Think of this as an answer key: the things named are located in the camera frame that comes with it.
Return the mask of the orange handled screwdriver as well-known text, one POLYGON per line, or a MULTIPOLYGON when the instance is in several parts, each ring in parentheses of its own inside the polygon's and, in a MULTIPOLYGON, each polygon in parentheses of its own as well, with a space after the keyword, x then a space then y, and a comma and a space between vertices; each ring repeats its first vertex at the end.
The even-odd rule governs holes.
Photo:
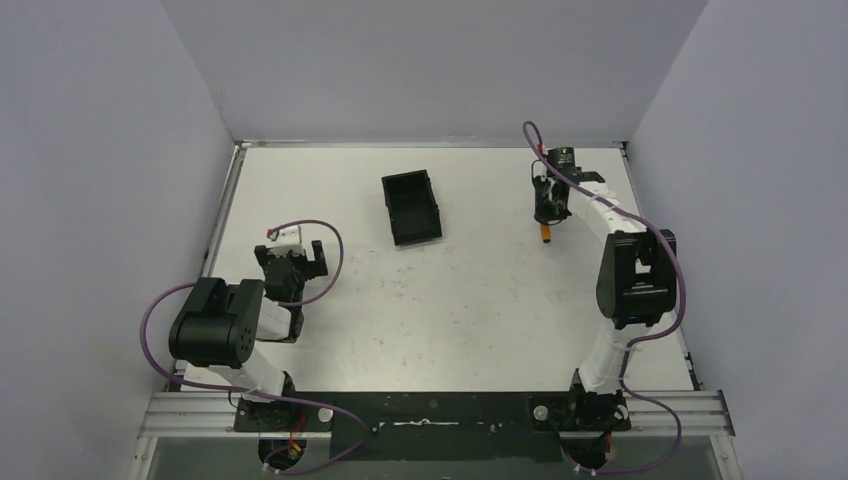
POLYGON ((549 244, 552 241, 552 230, 548 223, 540 224, 540 235, 544 244, 549 244))

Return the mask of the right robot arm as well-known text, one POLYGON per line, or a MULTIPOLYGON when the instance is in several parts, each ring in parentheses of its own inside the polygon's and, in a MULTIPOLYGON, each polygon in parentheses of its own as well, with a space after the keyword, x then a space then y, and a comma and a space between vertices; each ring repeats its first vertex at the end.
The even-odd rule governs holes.
POLYGON ((335 150, 321 182, 345 270, 312 390, 521 393, 539 421, 626 428, 635 339, 677 300, 673 238, 626 215, 618 152, 335 150))

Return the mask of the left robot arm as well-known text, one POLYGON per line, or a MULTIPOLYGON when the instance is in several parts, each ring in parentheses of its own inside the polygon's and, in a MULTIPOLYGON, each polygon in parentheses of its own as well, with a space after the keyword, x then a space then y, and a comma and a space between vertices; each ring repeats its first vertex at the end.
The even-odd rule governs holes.
POLYGON ((256 246, 262 280, 228 284, 222 278, 200 278, 169 333, 169 351, 175 359, 206 368, 243 388, 242 397, 259 402, 257 417, 273 431, 285 430, 295 421, 297 404, 285 396, 294 392, 294 383, 256 343, 299 339, 305 285, 328 274, 322 242, 314 240, 311 247, 313 258, 301 245, 256 246))

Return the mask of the black plastic bin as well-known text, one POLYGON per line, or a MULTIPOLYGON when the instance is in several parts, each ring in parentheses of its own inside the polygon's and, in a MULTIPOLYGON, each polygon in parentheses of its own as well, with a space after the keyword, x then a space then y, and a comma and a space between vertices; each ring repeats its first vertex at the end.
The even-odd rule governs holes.
POLYGON ((381 183, 395 246, 443 236, 439 207, 426 170, 384 176, 381 183))

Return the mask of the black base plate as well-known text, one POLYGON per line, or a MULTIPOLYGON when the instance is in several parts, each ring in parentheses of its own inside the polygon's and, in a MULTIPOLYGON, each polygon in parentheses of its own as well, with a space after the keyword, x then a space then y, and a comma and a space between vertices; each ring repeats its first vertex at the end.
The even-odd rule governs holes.
POLYGON ((558 462, 563 445, 605 452, 630 430, 621 395, 560 392, 300 392, 302 404, 239 401, 239 433, 327 434, 350 461, 558 462))

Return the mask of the aluminium rail frame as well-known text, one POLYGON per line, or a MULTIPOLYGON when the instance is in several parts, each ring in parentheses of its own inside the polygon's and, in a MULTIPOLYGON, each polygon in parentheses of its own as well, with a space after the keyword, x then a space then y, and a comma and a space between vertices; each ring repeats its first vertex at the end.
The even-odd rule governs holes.
MULTIPOLYGON (((673 409, 686 436, 735 435, 720 391, 649 392, 649 397, 673 409)), ((625 436, 671 436, 675 422, 664 409, 626 398, 632 428, 625 436)), ((151 396, 140 435, 150 438, 283 438, 284 431, 248 432, 235 428, 241 415, 223 392, 159 392, 151 396)))

